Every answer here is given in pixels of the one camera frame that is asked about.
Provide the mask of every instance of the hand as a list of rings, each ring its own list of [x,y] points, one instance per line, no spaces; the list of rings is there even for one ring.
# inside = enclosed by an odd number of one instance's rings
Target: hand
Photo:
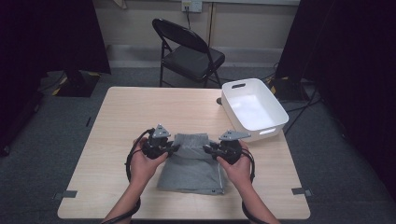
[[[143,137],[136,145],[136,153],[131,159],[131,183],[138,181],[141,183],[148,183],[149,180],[154,176],[157,167],[166,160],[168,153],[163,153],[160,157],[155,160],[148,158],[141,151],[142,146],[148,141],[146,137]]]
[[[239,144],[243,149],[248,150],[248,145],[239,140]],[[225,161],[222,157],[217,157],[217,161],[224,168],[228,178],[238,188],[242,184],[250,184],[250,159],[245,155],[241,155],[241,158],[231,165]]]

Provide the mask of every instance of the black curtain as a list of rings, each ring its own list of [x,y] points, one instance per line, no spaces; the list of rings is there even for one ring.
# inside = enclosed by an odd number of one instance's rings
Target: black curtain
[[[277,75],[318,83],[345,134],[396,199],[396,3],[302,0]]]
[[[0,7],[0,149],[48,71],[110,74],[91,0],[7,1]]]

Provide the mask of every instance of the gray carpet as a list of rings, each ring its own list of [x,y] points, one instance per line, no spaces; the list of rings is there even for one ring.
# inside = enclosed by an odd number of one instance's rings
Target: gray carpet
[[[272,68],[226,67],[219,75],[227,79],[262,78],[273,72]],[[41,88],[50,86],[61,74],[50,73],[42,79]],[[114,68],[112,75],[100,78],[91,98],[51,96],[55,86],[44,90],[39,110],[10,145],[10,155],[0,159],[0,223],[99,223],[59,219],[60,201],[52,197],[67,188],[107,89],[156,87],[158,74],[159,68]],[[171,79],[179,87],[202,86],[183,77]],[[305,86],[311,94],[314,86]],[[209,88],[216,88],[216,84],[209,83]],[[316,94],[313,102],[319,99]],[[282,103],[287,111],[304,104]],[[300,111],[289,112],[290,122],[284,130],[288,130],[286,137],[302,185],[314,193],[307,198],[311,217],[282,223],[396,223],[395,202],[367,161],[343,137],[342,126],[327,106],[321,101],[309,106],[290,127]]]

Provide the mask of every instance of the wrist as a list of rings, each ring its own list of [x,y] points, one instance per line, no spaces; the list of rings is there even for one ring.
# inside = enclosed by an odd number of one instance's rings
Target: wrist
[[[135,188],[135,189],[144,189],[146,185],[148,184],[149,179],[146,178],[131,178],[131,182],[129,182],[129,188]]]
[[[240,181],[240,182],[234,183],[234,185],[240,193],[251,191],[253,189],[253,185],[250,182],[250,180]]]

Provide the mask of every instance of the white wall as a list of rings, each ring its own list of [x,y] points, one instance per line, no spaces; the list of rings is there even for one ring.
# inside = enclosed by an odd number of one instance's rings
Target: white wall
[[[151,26],[154,18],[188,26],[180,1],[131,0],[126,1],[127,9],[111,0],[93,2],[105,44],[110,46],[110,64],[123,61],[113,66],[136,65],[131,61],[157,65],[161,41]],[[191,29],[206,41],[210,33],[210,46],[226,54],[226,65],[272,66],[280,57],[297,11],[293,3],[203,2],[202,13],[190,14]]]

